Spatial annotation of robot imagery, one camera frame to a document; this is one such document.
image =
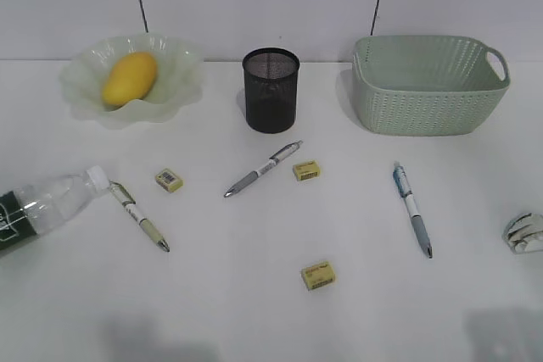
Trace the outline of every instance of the yellow eraser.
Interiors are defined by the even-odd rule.
[[[154,179],[167,192],[174,192],[183,185],[183,180],[170,169],[163,169]]]
[[[310,178],[318,177],[321,174],[319,164],[315,160],[297,164],[293,167],[294,173],[298,181],[309,180]]]
[[[322,262],[318,265],[306,267],[302,270],[302,278],[308,290],[326,286],[336,280],[332,266],[328,262]]]

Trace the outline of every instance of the green label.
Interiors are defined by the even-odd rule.
[[[0,197],[0,250],[9,248],[27,237],[33,237],[32,227],[25,211],[13,192]]]

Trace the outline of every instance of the mango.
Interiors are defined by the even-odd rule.
[[[130,53],[111,69],[102,88],[102,100],[108,105],[123,106],[141,99],[151,90],[158,66],[150,53]]]

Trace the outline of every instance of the bottle cap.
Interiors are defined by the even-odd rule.
[[[99,165],[95,165],[94,167],[88,169],[87,174],[98,192],[107,190],[109,188],[109,178],[105,175],[104,169]]]

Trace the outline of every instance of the woven basket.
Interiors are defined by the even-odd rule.
[[[487,56],[501,62],[501,80]],[[459,36],[373,36],[355,45],[353,106],[370,131],[452,136],[481,125],[510,84],[494,48]]]

